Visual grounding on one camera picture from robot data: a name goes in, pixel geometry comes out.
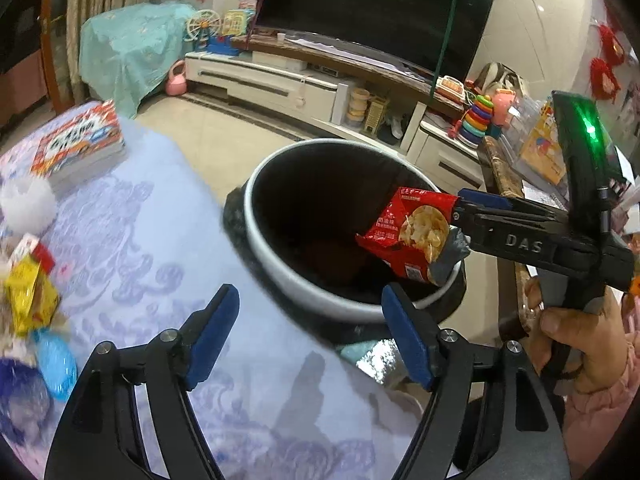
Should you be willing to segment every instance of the drawer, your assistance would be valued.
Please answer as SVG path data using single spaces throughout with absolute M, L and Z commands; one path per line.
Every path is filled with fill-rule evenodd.
M 457 194 L 465 187 L 486 191 L 478 161 L 437 137 L 427 137 L 415 165 L 445 192 Z
M 228 95 L 251 103 L 295 111 L 320 121 L 331 120 L 335 89 L 301 81 L 300 76 L 262 72 L 244 66 L 187 58 L 187 79 L 225 88 Z

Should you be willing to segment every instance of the metal pivot screw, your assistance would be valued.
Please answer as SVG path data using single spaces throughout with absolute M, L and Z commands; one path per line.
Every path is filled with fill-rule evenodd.
M 519 354 L 522 352 L 522 345 L 517 341 L 507 341 L 507 350 L 514 354 Z
M 111 351 L 113 345 L 108 341 L 103 341 L 98 343 L 98 346 L 95 348 L 95 351 L 100 355 L 108 354 Z
M 459 337 L 458 332 L 450 328 L 443 328 L 440 330 L 440 338 L 447 343 L 455 343 Z
M 178 331 L 175 328 L 168 328 L 160 333 L 160 339 L 165 343 L 174 341 L 178 337 Z

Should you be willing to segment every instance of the television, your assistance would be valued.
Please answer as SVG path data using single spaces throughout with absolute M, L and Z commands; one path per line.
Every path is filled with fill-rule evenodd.
M 256 24 L 311 32 L 391 54 L 433 72 L 451 0 L 263 0 Z M 464 81 L 493 0 L 458 0 L 441 75 Z

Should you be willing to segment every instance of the snack package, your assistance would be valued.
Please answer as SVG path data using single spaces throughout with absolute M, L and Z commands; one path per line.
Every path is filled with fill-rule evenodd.
M 36 368 L 0 358 L 0 432 L 7 440 L 19 446 L 36 442 L 50 407 L 51 397 Z
M 76 360 L 64 340 L 43 328 L 33 333 L 36 355 L 49 393 L 56 400 L 67 402 L 78 380 Z
M 520 158 L 554 186 L 566 174 L 551 101 L 540 110 L 538 121 L 520 150 Z
M 9 257 L 10 268 L 15 267 L 27 254 L 39 263 L 47 274 L 50 274 L 56 265 L 53 256 L 40 239 L 37 236 L 25 234 Z
M 25 256 L 4 282 L 17 335 L 49 326 L 60 303 L 60 295 L 42 266 Z
M 431 281 L 429 264 L 438 259 L 447 242 L 447 218 L 457 200 L 457 196 L 401 187 L 373 227 L 364 236 L 356 235 L 356 242 L 401 278 Z M 442 284 L 440 279 L 433 283 Z

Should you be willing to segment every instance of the tv stand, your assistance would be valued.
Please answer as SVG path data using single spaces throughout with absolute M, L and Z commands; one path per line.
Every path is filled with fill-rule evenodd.
M 236 46 L 242 46 L 242 40 L 236 41 Z M 404 158 L 443 191 L 456 194 L 463 187 L 484 189 L 476 151 L 448 137 L 446 128 L 443 130 L 431 123 L 425 115 L 428 84 L 359 60 L 296 46 L 290 41 L 278 43 L 275 38 L 253 38 L 250 47 L 280 58 L 274 60 L 275 64 L 263 64 L 255 62 L 253 56 L 191 52 L 186 56 L 188 81 L 214 87 L 219 96 L 245 102 L 267 116 L 290 118 L 331 136 L 366 142 Z M 297 60 L 356 77 L 334 77 L 304 70 Z M 372 84 L 389 95 L 392 103 L 399 103 L 405 114 L 411 114 L 402 140 L 395 145 L 385 144 L 377 136 L 366 135 L 360 128 L 353 129 L 344 123 L 345 99 L 349 88 L 360 83 L 356 79 Z M 462 106 L 439 95 L 432 101 L 431 108 L 452 120 L 459 118 L 463 111 Z
M 397 94 L 402 94 L 418 103 L 427 103 L 429 100 L 431 85 L 428 82 L 392 72 L 360 60 L 333 56 L 328 52 L 302 46 L 291 41 L 278 41 L 273 36 L 253 35 L 248 44 L 245 36 L 238 36 L 233 38 L 232 44 L 234 47 L 243 50 L 256 50 L 322 65 L 332 70 L 388 87 Z M 461 105 L 439 94 L 434 94 L 429 108 L 454 121 L 460 119 L 464 113 Z

